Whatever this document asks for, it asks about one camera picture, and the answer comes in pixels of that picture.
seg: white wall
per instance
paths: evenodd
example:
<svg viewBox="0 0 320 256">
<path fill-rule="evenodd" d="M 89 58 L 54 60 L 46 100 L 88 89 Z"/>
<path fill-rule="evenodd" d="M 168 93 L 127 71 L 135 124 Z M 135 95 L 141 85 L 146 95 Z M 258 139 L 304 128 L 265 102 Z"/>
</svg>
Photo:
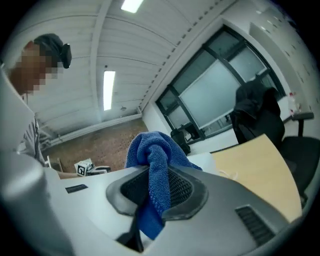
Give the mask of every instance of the white wall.
<svg viewBox="0 0 320 256">
<path fill-rule="evenodd" d="M 271 7 L 271 4 L 264 0 L 239 0 L 233 6 L 231 6 L 228 10 L 226 10 L 219 18 L 215 19 L 209 26 L 207 26 L 201 34 L 198 36 L 197 40 L 191 42 L 188 49 L 181 56 L 181 61 L 177 61 L 174 66 L 177 70 L 175 73 L 183 67 L 183 65 L 187 62 L 185 59 L 190 59 L 190 57 L 196 53 L 201 44 L 205 43 L 210 36 L 212 36 L 222 24 L 225 24 L 238 32 L 241 36 L 243 36 L 246 40 L 248 40 L 266 59 L 269 63 L 278 79 L 280 80 L 283 89 L 286 94 L 289 94 L 291 91 L 283 73 L 280 68 L 276 64 L 276 62 L 272 59 L 269 53 L 252 37 L 249 35 L 250 23 L 255 21 L 259 16 L 260 12 L 264 12 L 267 8 Z M 159 95 L 166 88 L 166 84 L 161 84 L 157 89 L 156 93 L 151 98 L 151 102 L 154 102 L 158 99 Z M 279 107 L 281 109 L 281 118 L 285 120 L 290 116 L 290 112 L 288 110 L 288 99 L 287 97 L 282 98 L 279 102 Z M 171 131 L 169 125 L 161 114 L 159 108 L 152 103 L 148 104 L 142 114 L 146 116 L 146 118 L 142 118 L 149 129 L 149 131 L 156 131 L 162 129 L 163 131 Z M 320 128 L 315 129 L 313 121 L 307 121 L 305 123 L 305 135 L 316 137 L 320 135 Z M 285 124 L 285 136 L 288 135 L 297 135 L 298 134 L 298 122 L 289 121 Z M 206 139 L 204 141 L 197 142 L 195 144 L 190 145 L 191 153 L 198 154 L 202 152 L 212 152 L 220 149 L 224 149 L 238 143 L 237 138 L 235 136 L 234 130 L 230 129 L 226 132 L 218 134 L 212 138 Z"/>
</svg>

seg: wooden desk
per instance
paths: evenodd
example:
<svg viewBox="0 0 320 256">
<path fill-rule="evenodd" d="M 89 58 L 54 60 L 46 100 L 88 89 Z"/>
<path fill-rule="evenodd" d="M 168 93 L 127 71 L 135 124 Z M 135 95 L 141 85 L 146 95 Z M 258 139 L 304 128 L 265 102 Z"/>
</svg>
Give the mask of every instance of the wooden desk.
<svg viewBox="0 0 320 256">
<path fill-rule="evenodd" d="M 266 135 L 244 144 L 212 153 L 217 170 L 267 201 L 292 222 L 302 215 L 300 196 L 291 172 Z"/>
</svg>

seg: vent grille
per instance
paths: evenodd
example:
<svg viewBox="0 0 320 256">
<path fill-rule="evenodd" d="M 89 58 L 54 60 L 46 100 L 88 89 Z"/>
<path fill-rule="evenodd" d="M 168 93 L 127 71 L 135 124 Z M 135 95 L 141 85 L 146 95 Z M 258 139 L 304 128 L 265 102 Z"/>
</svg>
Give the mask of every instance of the vent grille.
<svg viewBox="0 0 320 256">
<path fill-rule="evenodd" d="M 255 213 L 250 206 L 244 206 L 235 210 L 258 246 L 272 239 L 275 234 Z"/>
</svg>

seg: fluorescent light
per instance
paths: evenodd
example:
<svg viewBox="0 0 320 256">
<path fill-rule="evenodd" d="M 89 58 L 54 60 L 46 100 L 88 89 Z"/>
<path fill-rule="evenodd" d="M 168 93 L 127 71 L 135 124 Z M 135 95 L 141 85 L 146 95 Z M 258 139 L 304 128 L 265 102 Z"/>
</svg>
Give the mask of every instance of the fluorescent light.
<svg viewBox="0 0 320 256">
<path fill-rule="evenodd" d="M 124 0 L 121 10 L 135 14 L 144 0 Z"/>
<path fill-rule="evenodd" d="M 114 88 L 115 71 L 104 71 L 103 75 L 103 108 L 111 109 L 112 90 Z"/>
</svg>

